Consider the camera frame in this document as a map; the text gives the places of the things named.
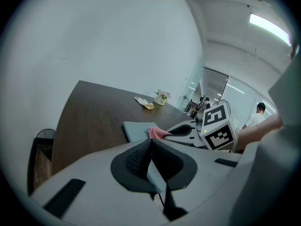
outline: potted plant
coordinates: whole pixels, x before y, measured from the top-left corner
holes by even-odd
[[[154,102],[158,105],[164,105],[165,102],[171,98],[171,95],[168,91],[162,91],[159,89],[157,92],[155,92],[155,94],[157,96],[154,99]]]

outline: flowers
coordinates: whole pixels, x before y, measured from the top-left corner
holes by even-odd
[[[162,98],[163,100],[169,100],[171,98],[171,94],[168,91],[165,90],[158,90],[158,92],[155,92],[158,97]]]

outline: light blue cloth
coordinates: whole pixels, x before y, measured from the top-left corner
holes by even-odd
[[[154,122],[123,122],[123,127],[129,142],[149,139],[148,129],[152,126],[158,127]]]

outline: dark wooden tabletop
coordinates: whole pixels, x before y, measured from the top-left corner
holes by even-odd
[[[153,103],[153,97],[104,85],[79,81],[70,94],[56,129],[52,152],[53,174],[79,158],[97,151],[128,143],[124,121],[155,122],[168,130],[175,124],[191,120],[172,105],[153,103],[146,109],[134,96]]]

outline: small plant pot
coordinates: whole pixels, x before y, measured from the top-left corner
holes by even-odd
[[[164,105],[166,100],[165,99],[162,99],[160,96],[157,96],[155,99],[154,99],[154,102],[158,105]]]

